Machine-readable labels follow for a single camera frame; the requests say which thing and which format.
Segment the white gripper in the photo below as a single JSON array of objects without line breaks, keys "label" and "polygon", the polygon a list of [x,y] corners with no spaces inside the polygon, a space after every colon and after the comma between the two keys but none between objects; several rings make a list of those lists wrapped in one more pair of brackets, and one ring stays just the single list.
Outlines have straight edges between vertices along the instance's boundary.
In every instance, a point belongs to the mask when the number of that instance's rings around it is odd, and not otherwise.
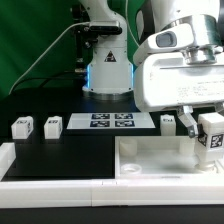
[{"label": "white gripper", "polygon": [[134,99],[137,108],[144,112],[179,107],[177,116],[188,136],[197,137],[192,106],[216,103],[215,110],[224,115],[224,53],[211,65],[187,65],[181,53],[149,56],[135,71]]}]

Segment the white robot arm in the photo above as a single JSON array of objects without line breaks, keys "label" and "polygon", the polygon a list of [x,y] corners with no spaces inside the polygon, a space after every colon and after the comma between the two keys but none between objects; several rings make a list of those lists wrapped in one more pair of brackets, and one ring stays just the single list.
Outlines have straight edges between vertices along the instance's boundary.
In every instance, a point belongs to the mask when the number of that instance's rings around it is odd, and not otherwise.
[{"label": "white robot arm", "polygon": [[201,126],[195,108],[224,111],[224,50],[217,23],[222,0],[146,0],[138,11],[139,46],[127,58],[127,22],[107,0],[79,0],[95,33],[87,67],[92,97],[132,93],[140,111],[175,110],[191,137]]}]

